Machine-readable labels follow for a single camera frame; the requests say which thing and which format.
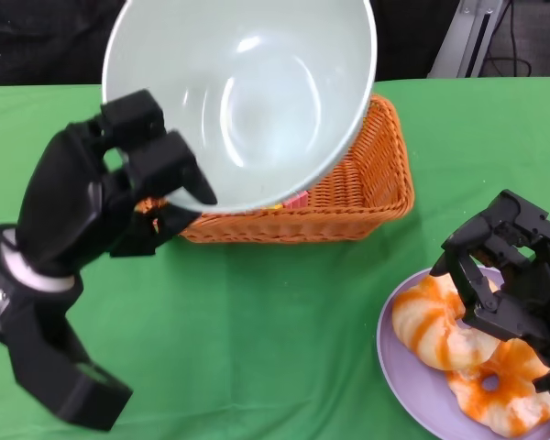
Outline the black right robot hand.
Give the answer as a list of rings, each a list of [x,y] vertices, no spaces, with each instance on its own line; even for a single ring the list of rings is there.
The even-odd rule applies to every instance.
[[[526,342],[550,369],[550,221],[509,190],[443,243],[433,276],[449,275],[463,321],[501,341]],[[550,393],[550,370],[534,386]]]

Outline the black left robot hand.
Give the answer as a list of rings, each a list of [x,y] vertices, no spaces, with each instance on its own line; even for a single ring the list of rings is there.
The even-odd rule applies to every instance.
[[[79,272],[107,253],[151,256],[198,218],[157,203],[183,188],[207,205],[217,199],[183,137],[164,125],[159,104],[140,90],[71,123],[46,146],[28,183],[16,244],[37,272]]]

